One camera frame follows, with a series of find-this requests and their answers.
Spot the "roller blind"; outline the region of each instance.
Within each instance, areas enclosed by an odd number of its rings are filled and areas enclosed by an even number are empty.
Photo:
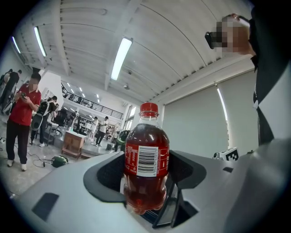
[[[230,146],[240,155],[258,147],[257,113],[253,108],[256,73],[236,76],[218,84],[228,115]]]
[[[216,87],[166,105],[163,129],[171,150],[204,157],[226,150],[226,120]]]

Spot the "white sneaker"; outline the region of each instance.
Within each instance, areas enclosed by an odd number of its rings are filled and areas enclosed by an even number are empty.
[[[25,172],[25,171],[27,170],[26,164],[22,164],[22,165],[21,165],[21,170],[22,170],[23,172]]]
[[[14,160],[7,160],[7,166],[12,167]]]

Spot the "man in red shirt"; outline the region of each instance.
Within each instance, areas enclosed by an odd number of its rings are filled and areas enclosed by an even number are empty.
[[[14,97],[16,104],[7,122],[7,166],[11,167],[13,165],[15,157],[14,144],[17,137],[18,156],[21,163],[21,170],[23,172],[26,171],[27,142],[32,111],[37,111],[40,106],[41,93],[38,91],[38,83],[40,82],[40,78],[41,76],[38,73],[34,73],[31,75],[29,84],[22,85]]]

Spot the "fluorescent light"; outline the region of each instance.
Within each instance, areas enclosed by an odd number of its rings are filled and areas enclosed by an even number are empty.
[[[129,117],[131,117],[131,116],[133,116],[133,115],[135,114],[135,109],[136,109],[136,107],[134,107],[134,108],[131,110]]]
[[[120,72],[121,67],[122,67],[122,64],[124,62],[125,56],[129,50],[131,44],[132,44],[132,39],[131,40],[129,40],[127,38],[122,39],[120,46],[119,46],[119,49],[118,49],[118,52],[116,54],[116,58],[115,58],[112,73],[111,73],[111,78],[113,80],[117,80],[119,72]]]
[[[18,48],[18,46],[17,46],[17,43],[16,43],[16,41],[15,41],[15,39],[14,39],[14,36],[12,37],[12,40],[13,40],[13,43],[14,43],[14,45],[15,45],[17,51],[20,53],[20,50],[19,50],[19,48]]]
[[[218,94],[219,94],[219,97],[220,97],[220,101],[221,101],[221,103],[222,103],[222,107],[223,107],[223,111],[224,111],[224,116],[225,116],[226,121],[227,121],[226,106],[225,106],[225,104],[224,104],[224,101],[223,101],[223,98],[222,98],[222,95],[221,95],[221,93],[220,93],[219,88],[217,89],[217,91],[218,91]]]
[[[42,55],[46,56],[45,49],[44,49],[42,42],[41,42],[40,32],[38,30],[38,27],[35,27],[35,36],[36,36],[36,39],[37,39],[37,42],[38,42],[38,45],[40,47]]]

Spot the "red t-shirt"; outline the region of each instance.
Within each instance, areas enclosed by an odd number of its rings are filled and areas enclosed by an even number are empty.
[[[32,91],[31,93],[29,93],[28,85],[24,84],[19,89],[19,91],[25,92],[26,96],[30,98],[33,104],[40,105],[41,93],[39,92],[39,90]],[[31,116],[32,116],[31,107],[28,104],[24,103],[22,101],[22,97],[20,97],[16,102],[9,119],[17,124],[23,126],[30,126]]]

